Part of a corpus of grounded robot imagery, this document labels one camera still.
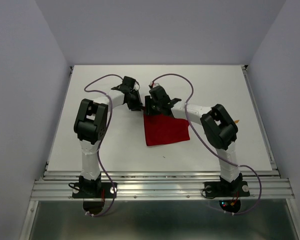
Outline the red cloth napkin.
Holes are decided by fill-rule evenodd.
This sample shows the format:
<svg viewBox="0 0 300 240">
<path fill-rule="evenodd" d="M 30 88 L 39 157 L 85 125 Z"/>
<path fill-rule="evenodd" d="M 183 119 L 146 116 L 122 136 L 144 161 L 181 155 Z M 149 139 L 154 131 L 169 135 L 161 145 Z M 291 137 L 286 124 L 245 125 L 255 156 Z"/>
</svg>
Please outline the red cloth napkin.
<svg viewBox="0 0 300 240">
<path fill-rule="evenodd" d="M 189 123 L 163 114 L 147 115 L 143 108 L 145 143 L 148 147 L 169 145 L 190 140 Z"/>
</svg>

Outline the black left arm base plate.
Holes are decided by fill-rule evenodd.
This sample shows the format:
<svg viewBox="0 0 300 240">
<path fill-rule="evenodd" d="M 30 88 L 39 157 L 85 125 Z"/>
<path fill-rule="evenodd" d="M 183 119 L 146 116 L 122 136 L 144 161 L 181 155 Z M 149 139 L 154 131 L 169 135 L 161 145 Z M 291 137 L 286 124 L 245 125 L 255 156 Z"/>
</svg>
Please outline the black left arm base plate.
<svg viewBox="0 0 300 240">
<path fill-rule="evenodd" d="M 84 189 L 79 182 L 71 182 L 68 186 L 72 189 L 72 198 L 74 199 L 113 199 L 117 197 L 114 188 L 117 189 L 117 183 L 113 185 L 110 182 L 102 182 L 100 186 Z"/>
</svg>

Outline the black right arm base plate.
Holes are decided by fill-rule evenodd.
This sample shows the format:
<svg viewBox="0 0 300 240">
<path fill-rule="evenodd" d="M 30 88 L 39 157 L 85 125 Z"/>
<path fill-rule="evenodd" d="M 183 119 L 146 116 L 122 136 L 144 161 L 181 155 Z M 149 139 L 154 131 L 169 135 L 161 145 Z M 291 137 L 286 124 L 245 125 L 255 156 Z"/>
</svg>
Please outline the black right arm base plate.
<svg viewBox="0 0 300 240">
<path fill-rule="evenodd" d="M 241 181 L 238 184 L 222 183 L 221 181 L 206 181 L 203 183 L 207 198 L 232 198 L 234 196 L 249 197 L 248 183 Z"/>
</svg>

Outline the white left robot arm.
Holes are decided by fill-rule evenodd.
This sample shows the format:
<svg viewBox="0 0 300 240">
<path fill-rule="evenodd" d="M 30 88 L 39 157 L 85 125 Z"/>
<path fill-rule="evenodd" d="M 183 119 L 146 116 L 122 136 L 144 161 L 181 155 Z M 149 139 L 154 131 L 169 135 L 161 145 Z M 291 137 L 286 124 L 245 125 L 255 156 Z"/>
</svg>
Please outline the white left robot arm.
<svg viewBox="0 0 300 240">
<path fill-rule="evenodd" d="M 93 84 L 107 77 L 118 77 L 121 83 L 108 92 L 90 88 Z M 100 159 L 101 144 L 106 136 L 115 108 L 127 105 L 130 111 L 141 111 L 140 84 L 132 77 L 121 77 L 117 74 L 107 74 L 89 83 L 83 90 L 86 93 L 97 93 L 102 96 L 95 99 L 84 98 L 79 105 L 73 130 L 79 139 L 81 147 L 82 170 L 79 183 L 84 185 L 84 191 L 90 197 L 101 193 Z"/>
</svg>

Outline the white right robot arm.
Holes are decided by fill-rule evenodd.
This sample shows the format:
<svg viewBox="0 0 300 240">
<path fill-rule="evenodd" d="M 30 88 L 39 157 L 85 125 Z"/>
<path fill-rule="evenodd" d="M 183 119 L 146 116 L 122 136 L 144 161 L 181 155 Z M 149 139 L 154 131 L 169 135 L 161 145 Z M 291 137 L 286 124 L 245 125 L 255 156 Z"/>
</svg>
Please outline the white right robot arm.
<svg viewBox="0 0 300 240">
<path fill-rule="evenodd" d="M 150 115 L 163 114 L 186 120 L 189 124 L 201 125 L 209 145 L 215 150 L 206 143 L 204 146 L 219 160 L 221 192 L 232 195 L 238 190 L 237 182 L 242 179 L 235 143 L 238 127 L 223 105 L 204 107 L 189 104 L 180 98 L 171 99 L 165 89 L 157 85 L 150 87 L 145 107 L 146 113 Z"/>
</svg>

